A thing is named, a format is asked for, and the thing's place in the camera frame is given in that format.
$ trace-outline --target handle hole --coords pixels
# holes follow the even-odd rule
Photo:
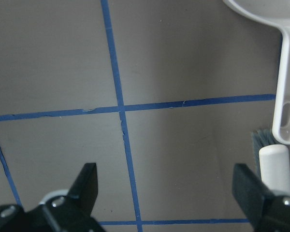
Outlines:
[[[282,108],[281,128],[286,128],[290,123],[290,101],[286,102]]]

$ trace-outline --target screw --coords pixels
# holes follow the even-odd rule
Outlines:
[[[5,218],[8,217],[10,215],[12,215],[15,212],[16,208],[14,205],[11,205],[10,207],[4,209],[1,213],[0,213],[0,217]]]
[[[284,203],[284,205],[290,206],[290,197],[284,197],[282,199],[282,202]]]
[[[52,206],[58,207],[61,206],[64,203],[64,197],[58,197],[57,199],[53,200]]]

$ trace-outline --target brush bristle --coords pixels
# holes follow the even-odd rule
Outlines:
[[[274,138],[272,131],[269,129],[257,130],[257,132],[253,132],[251,134],[251,137],[252,137],[253,153],[255,157],[256,172],[257,175],[261,178],[260,160],[259,160],[260,149],[268,145],[280,143]]]

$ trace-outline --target white brush handle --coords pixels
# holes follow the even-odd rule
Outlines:
[[[270,190],[290,193],[289,151],[285,145],[269,145],[260,149],[262,182]]]

